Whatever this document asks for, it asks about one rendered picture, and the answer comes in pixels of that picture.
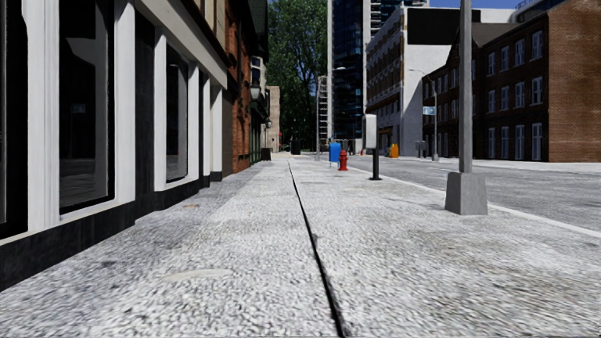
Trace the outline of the pale concrete building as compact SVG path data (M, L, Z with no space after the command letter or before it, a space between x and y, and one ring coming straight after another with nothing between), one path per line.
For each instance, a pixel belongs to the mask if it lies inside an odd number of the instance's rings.
M459 9L398 7L366 46L367 113L380 152L459 154Z

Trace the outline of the white shopfront building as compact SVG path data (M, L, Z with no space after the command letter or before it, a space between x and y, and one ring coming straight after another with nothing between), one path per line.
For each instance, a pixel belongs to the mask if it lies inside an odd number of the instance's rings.
M225 0L0 0L0 292L219 181Z

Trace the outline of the white box on a post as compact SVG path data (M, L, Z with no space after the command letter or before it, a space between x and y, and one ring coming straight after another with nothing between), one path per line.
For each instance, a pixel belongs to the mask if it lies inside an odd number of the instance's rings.
M373 181L380 180L378 139L377 115L364 114L362 117L362 142L365 150L372 151L372 177L370 179Z

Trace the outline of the dark red brick building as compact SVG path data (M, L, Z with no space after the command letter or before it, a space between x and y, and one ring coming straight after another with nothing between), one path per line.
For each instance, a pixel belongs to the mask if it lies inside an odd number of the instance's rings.
M601 163L601 0L472 37L474 158Z

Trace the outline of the beige stone building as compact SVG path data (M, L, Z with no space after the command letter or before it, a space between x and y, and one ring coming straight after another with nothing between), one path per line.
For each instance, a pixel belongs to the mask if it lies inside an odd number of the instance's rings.
M268 85L267 91L271 127L266 130L265 144L270 147L273 153L277 153L280 145L280 87Z

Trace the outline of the glass tower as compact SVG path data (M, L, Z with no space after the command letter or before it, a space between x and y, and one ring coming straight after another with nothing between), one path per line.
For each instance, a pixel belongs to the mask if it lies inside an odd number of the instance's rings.
M428 6L430 0L328 0L328 89L333 139L362 135L366 105L365 47L399 6Z

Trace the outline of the trees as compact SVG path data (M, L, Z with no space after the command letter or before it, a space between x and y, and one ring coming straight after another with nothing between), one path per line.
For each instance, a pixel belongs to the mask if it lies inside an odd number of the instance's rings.
M280 131L284 141L315 148L318 78L326 74L327 1L268 3L268 83L280 87Z

